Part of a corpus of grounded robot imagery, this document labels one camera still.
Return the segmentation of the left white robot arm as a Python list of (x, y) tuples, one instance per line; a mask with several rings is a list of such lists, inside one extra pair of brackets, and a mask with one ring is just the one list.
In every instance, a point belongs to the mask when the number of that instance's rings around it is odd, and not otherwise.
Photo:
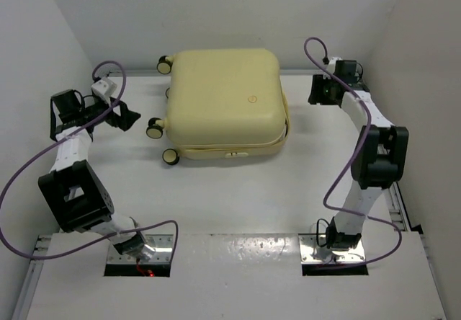
[(68, 89), (50, 98), (50, 137), (58, 142), (55, 162), (38, 186), (60, 228), (66, 233), (87, 231), (106, 236), (118, 254), (146, 260), (153, 253), (133, 218), (116, 213), (112, 199), (88, 162), (94, 140), (94, 118), (113, 99), (84, 97)]

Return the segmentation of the cream yellow hard-shell suitcase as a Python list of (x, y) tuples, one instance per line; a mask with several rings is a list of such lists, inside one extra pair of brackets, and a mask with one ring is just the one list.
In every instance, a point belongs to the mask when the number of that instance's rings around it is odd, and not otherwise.
[(290, 113), (279, 61), (263, 48), (183, 50), (163, 55), (157, 71), (170, 77), (164, 118), (146, 134), (166, 135), (162, 159), (237, 159), (279, 153), (290, 133)]

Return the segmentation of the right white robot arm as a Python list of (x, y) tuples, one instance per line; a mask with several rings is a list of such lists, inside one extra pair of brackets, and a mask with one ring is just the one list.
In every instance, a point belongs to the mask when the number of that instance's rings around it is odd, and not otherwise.
[(351, 249), (362, 238), (365, 218), (382, 192), (403, 176), (409, 131), (394, 125), (373, 102), (356, 61), (325, 57), (327, 74), (313, 77), (308, 102), (336, 105), (351, 119), (359, 136), (353, 161), (346, 164), (352, 185), (331, 219), (322, 246)]

